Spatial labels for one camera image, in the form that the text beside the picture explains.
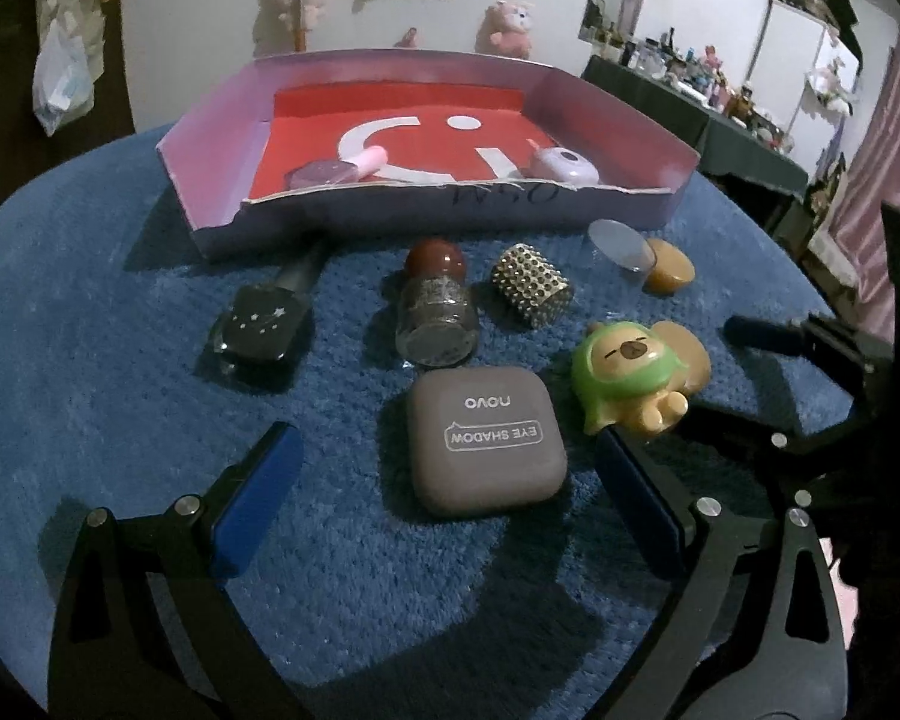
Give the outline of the pink nail polish bottle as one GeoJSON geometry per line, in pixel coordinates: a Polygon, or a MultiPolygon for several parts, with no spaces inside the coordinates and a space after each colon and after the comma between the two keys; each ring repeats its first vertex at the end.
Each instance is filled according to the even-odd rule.
{"type": "Polygon", "coordinates": [[[388,164],[383,146],[368,146],[347,160],[317,160],[297,167],[284,176],[287,190],[327,185],[357,184],[388,164]]]}

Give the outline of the grey eye shadow case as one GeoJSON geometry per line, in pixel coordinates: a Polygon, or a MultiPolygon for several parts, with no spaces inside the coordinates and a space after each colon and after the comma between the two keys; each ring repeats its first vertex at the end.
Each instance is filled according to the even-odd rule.
{"type": "Polygon", "coordinates": [[[551,395],[525,367],[457,367],[408,394],[414,491],[432,514],[471,517],[559,493],[567,455],[551,395]]]}

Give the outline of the dark cloth covered side table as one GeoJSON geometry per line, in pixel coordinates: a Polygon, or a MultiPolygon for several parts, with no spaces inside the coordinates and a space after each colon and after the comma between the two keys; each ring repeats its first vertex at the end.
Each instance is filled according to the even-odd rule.
{"type": "Polygon", "coordinates": [[[639,71],[592,55],[585,82],[616,96],[696,149],[699,171],[709,177],[735,177],[795,199],[802,199],[808,174],[787,156],[775,153],[756,135],[639,71]]]}

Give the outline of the small pink hanging figure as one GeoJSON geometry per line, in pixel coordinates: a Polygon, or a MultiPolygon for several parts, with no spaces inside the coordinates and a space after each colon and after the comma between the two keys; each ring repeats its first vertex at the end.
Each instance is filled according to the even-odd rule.
{"type": "Polygon", "coordinates": [[[409,28],[398,41],[398,47],[409,47],[410,49],[418,47],[418,30],[409,28]]]}

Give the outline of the white cabinet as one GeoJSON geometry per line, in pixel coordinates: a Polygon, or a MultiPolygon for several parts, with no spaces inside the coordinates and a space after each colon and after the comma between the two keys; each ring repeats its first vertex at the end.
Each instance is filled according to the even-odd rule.
{"type": "Polygon", "coordinates": [[[814,172],[854,115],[860,60],[826,0],[769,0],[746,86],[779,145],[814,172]]]}

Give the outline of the glitter bottle red round cap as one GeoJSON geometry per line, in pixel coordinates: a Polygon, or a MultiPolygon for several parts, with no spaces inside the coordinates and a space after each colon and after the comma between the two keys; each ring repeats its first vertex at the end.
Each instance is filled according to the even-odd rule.
{"type": "Polygon", "coordinates": [[[457,244],[425,239],[409,250],[398,301],[395,346],[427,369],[457,366],[478,348],[478,312],[457,244]]]}

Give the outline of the pink plush toy on wall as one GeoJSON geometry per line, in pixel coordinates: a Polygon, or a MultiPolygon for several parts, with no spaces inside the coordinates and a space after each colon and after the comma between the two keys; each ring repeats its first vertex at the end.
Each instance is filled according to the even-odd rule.
{"type": "Polygon", "coordinates": [[[486,47],[491,54],[510,59],[532,57],[532,9],[515,0],[496,0],[487,9],[486,47]]]}

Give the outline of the pink curtain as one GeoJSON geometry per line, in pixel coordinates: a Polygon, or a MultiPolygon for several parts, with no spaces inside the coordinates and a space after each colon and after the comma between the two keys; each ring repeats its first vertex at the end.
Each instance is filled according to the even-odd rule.
{"type": "Polygon", "coordinates": [[[900,208],[900,35],[871,117],[852,160],[845,195],[829,234],[857,275],[855,314],[867,332],[889,341],[894,335],[893,288],[881,222],[885,203],[900,208]]]}

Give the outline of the green hooded capybara toy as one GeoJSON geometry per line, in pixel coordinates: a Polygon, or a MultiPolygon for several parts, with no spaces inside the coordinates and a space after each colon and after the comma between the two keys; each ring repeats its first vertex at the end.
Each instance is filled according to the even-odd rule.
{"type": "Polygon", "coordinates": [[[583,432],[616,427],[653,439],[689,411],[689,397],[712,376],[702,341],[679,323],[592,322],[572,355],[572,387],[583,432]]]}

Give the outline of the pink cardboard tray red bottom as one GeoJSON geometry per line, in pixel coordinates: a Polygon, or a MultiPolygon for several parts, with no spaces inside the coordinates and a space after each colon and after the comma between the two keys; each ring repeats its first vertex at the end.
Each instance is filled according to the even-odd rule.
{"type": "Polygon", "coordinates": [[[658,229],[699,156],[639,110],[556,67],[492,55],[352,49],[256,59],[157,145],[191,237],[209,260],[315,232],[346,238],[658,229]],[[598,185],[526,176],[533,148],[564,146],[598,185]],[[317,160],[383,146],[357,184],[287,190],[317,160]]]}

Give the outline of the lilac round compact device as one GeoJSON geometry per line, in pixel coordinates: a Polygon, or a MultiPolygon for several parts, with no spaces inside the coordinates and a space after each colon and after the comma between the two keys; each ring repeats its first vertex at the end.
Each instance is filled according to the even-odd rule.
{"type": "Polygon", "coordinates": [[[598,185],[600,172],[585,156],[564,146],[539,146],[530,140],[533,154],[526,176],[567,185],[598,185]]]}

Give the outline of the black star nail polish bottle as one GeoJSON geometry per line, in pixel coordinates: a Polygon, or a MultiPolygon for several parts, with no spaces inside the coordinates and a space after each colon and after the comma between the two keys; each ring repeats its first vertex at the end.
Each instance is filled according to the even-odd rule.
{"type": "Polygon", "coordinates": [[[328,250],[295,259],[272,281],[245,284],[215,322],[209,348],[222,372],[244,387],[281,392],[312,343],[313,291],[328,250]]]}

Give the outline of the dark wooden door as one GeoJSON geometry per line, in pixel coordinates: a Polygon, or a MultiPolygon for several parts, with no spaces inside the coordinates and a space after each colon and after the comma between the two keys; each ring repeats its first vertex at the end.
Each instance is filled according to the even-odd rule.
{"type": "Polygon", "coordinates": [[[0,202],[133,132],[121,0],[0,0],[0,202]]]}

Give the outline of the white plastic bag hanging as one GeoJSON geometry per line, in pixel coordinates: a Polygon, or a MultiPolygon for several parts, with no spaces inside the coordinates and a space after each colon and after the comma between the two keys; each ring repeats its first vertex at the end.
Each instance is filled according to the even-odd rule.
{"type": "Polygon", "coordinates": [[[35,62],[32,103],[48,137],[86,115],[94,105],[89,55],[76,18],[69,11],[53,18],[43,37],[35,62]]]}

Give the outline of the blue textured table cloth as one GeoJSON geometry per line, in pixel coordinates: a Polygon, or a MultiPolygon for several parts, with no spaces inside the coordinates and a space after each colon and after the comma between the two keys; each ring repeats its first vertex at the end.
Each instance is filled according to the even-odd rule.
{"type": "Polygon", "coordinates": [[[0,210],[0,656],[46,694],[64,569],[92,507],[157,514],[199,493],[278,419],[304,469],[230,596],[281,676],[323,718],[577,718],[621,670],[665,585],[647,571],[583,445],[567,362],[587,322],[671,319],[709,348],[706,399],[784,427],[841,421],[848,399],[808,362],[733,351],[733,314],[821,309],[787,255],[704,179],[667,238],[696,265],[658,299],[579,281],[532,330],[487,284],[504,238],[463,246],[481,310],[476,358],[548,385],[569,457],[549,504],[439,522],[414,496],[395,351],[400,241],[328,262],[294,383],[257,394],[206,351],[217,316],[266,260],[211,265],[142,133],[22,187],[0,210]]]}

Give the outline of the orange tipped stick on wall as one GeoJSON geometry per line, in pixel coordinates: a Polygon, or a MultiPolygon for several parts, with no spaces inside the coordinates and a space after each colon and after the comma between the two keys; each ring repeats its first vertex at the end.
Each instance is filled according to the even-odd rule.
{"type": "Polygon", "coordinates": [[[305,0],[295,0],[294,16],[294,52],[302,54],[307,50],[307,17],[305,16],[305,0]]]}

